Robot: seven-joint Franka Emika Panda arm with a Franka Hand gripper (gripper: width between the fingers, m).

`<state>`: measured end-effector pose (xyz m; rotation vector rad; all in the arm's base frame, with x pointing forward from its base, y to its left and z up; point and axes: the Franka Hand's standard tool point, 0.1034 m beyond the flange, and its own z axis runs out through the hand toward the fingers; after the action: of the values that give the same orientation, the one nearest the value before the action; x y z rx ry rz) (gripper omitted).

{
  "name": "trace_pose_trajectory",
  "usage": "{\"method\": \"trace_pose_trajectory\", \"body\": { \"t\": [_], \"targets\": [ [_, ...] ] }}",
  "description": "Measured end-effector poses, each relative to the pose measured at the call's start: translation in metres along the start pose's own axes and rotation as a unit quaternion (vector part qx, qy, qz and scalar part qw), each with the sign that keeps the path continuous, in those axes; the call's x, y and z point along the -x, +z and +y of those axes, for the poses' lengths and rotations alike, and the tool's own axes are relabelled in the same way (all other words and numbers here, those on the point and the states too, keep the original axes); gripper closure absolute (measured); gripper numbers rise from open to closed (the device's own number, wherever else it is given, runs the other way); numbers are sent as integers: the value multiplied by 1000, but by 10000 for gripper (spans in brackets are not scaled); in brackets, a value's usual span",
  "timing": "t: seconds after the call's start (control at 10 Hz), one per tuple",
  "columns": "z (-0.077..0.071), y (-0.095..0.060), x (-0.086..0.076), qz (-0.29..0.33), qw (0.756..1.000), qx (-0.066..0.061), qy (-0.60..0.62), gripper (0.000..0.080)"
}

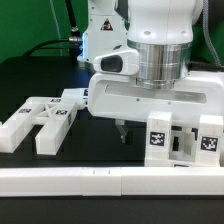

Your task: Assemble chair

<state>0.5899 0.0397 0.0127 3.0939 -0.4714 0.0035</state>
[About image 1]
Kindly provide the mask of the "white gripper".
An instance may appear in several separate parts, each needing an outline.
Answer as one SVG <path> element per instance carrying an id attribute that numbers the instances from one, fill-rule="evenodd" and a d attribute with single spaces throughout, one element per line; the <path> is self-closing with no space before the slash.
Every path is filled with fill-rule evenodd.
<path id="1" fill-rule="evenodd" d="M 132 76 L 96 73 L 89 83 L 88 110 L 116 119 L 123 143 L 124 120 L 145 122 L 152 111 L 170 112 L 173 124 L 198 124 L 201 115 L 224 117 L 224 73 L 193 71 L 169 90 L 139 87 Z"/>

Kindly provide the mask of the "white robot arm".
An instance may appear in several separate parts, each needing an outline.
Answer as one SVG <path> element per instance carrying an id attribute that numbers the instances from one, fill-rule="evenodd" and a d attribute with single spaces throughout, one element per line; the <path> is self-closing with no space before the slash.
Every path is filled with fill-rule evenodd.
<path id="1" fill-rule="evenodd" d="M 221 126 L 224 73 L 190 68 L 192 26 L 207 10 L 206 0 L 88 0 L 90 113 L 145 122 L 148 143 L 160 147 L 173 126 Z"/>

